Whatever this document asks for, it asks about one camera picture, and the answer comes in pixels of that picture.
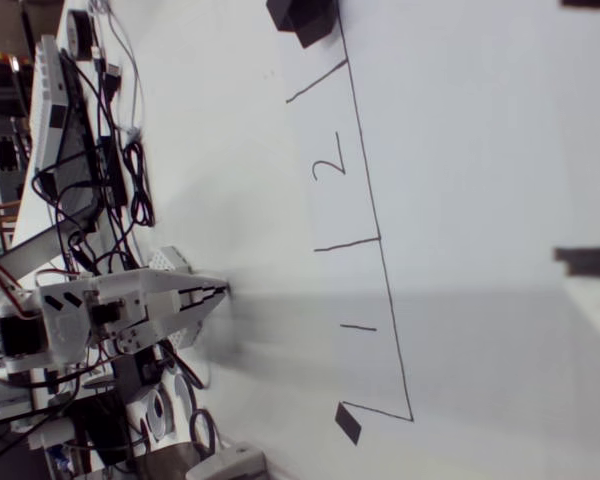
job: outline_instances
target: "black block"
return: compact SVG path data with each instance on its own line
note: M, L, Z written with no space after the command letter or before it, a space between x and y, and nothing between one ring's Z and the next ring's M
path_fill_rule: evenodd
M122 355L111 362L111 366L116 389L124 403L137 400L151 387L160 383L164 370L151 347L134 355Z
M268 0L267 9L281 32L295 32L304 48L326 37L336 23L334 0Z
M562 0L565 7L600 8L600 0Z

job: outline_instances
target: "black line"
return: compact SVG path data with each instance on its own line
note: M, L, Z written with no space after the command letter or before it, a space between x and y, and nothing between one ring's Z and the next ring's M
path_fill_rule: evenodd
M342 403L343 405L349 405L350 407L361 408L363 410L368 410L369 412L379 413L381 415L386 415L387 417L397 418L398 420L404 420L405 422L413 423L413 415L411 415L411 418L407 418L407 417L401 417L400 415L396 415L395 413L389 413L389 412L385 412L383 410L378 410L377 408L371 408L371 407L365 407L364 405L358 405L357 403L344 402L344 401L342 401L340 403Z
M379 237L365 238L364 240L356 240L355 242L351 242L351 243L342 243L340 245L334 245L332 247L314 248L313 251L314 252L330 252L331 250L336 250L338 248L355 247L356 245L361 245L363 243L377 242L378 240L380 240Z
M356 330L365 330L367 332L377 332L378 329L374 327L362 327L360 325L349 325L347 323L341 323L340 326L342 328L355 328Z
M349 71L349 81L351 83L351 95L353 96L353 107L356 112L356 120L358 122L358 133L360 134L360 146L362 148L362 158L364 159L364 168L365 173L367 175L367 187L369 188L369 197L371 198L371 209L373 211L373 219L376 224L376 231L378 233L378 238L382 239L382 235L380 234L380 224L378 222L378 214L376 212L376 202L373 198L373 189L371 187L371 177L369 175L369 161L367 160L367 150L364 146L364 136L362 134L362 123L360 122L360 113L358 111L358 99L356 97L356 90L353 83L353 73L351 71L351 62L349 62L349 51L347 50L347 41L344 37L344 28L342 27L342 17L340 15L340 10L338 10L338 24L340 26L340 35L342 37L342 46L344 48L344 56L347 60L347 70ZM411 416L411 421L413 421L413 411L411 410L411 400L409 399L409 391L407 390L407 378L406 372L404 368L404 361L402 359L402 350L400 349L400 340L398 340L398 327L396 326L396 314L395 308L393 306L393 296L391 295L391 285L389 283L389 274L387 273L387 264L384 259L384 248L382 247L382 241L378 242L378 246L380 247L380 258L382 260L382 269L384 270L384 280L387 286L387 296L389 298L389 307L391 310L391 322L393 324L393 333L395 335L396 340L396 349L398 351L398 359L400 360L400 371L402 372L402 386L404 388L404 396L407 400L407 408L409 409L409 415Z
M302 95L303 93L308 92L309 90L311 90L313 87L315 87L317 84L319 84L322 80L324 80L325 78L327 78L329 75L331 75L333 72L335 72L336 70L339 70L340 68L342 68L346 63L347 63L347 59L345 58L344 60L342 60L340 63L338 63L335 67L333 67L331 70L329 70L327 73L325 73L323 76L321 76L319 79L317 79L314 82L311 82L309 84L308 87L303 88L302 90L300 90L299 92L296 92L296 94L291 97L290 99L287 100L287 103L291 103L293 102L296 98L298 98L300 95Z
M340 166L342 167L342 173L346 174L347 171L344 168L344 160L342 158L342 149L340 148L340 135L338 135L337 130L336 130L336 144L338 145L338 157L340 157Z

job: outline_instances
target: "tape roll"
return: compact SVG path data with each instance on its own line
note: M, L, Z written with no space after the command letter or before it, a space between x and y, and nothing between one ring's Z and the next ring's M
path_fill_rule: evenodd
M181 373L176 375L173 380L173 386L176 391L176 397L180 398L180 401L182 402L185 417L191 417L193 412L198 409L196 394L193 391L193 387Z
M69 53L75 60L91 60L93 33L91 18L84 10L69 10L67 12L67 39Z
M164 390L154 389L147 394L147 421L156 441L173 432L173 407Z

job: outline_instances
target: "white surface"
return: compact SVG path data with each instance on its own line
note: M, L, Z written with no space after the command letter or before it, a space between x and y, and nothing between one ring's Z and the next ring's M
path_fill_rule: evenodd
M175 245L231 283L184 352L210 385L199 402L274 478L600 478L600 335L551 252L600 243L600 14L342 2L415 417L351 409L355 447L339 401L404 402L376 245L312 252L369 232L347 70L285 103L342 45L298 53L264 4L114 3L146 101L158 223L143 249ZM103 30L124 125L131 70ZM310 168L336 160L334 125L353 183L320 170L324 190Z

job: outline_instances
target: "number 2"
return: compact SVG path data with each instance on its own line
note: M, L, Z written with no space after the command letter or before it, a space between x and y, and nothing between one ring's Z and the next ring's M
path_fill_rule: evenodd
M336 143L338 144L338 157L340 158L340 166L336 165L335 163L327 162L325 160L319 160L317 162L314 162L311 166L311 173L313 173L313 179L316 182L318 181L318 176L316 175L316 167L318 165L326 165L328 167L335 168L343 175L347 174L347 171L344 168L344 161L342 160L342 150L340 149L340 136L338 135L338 132L336 132Z

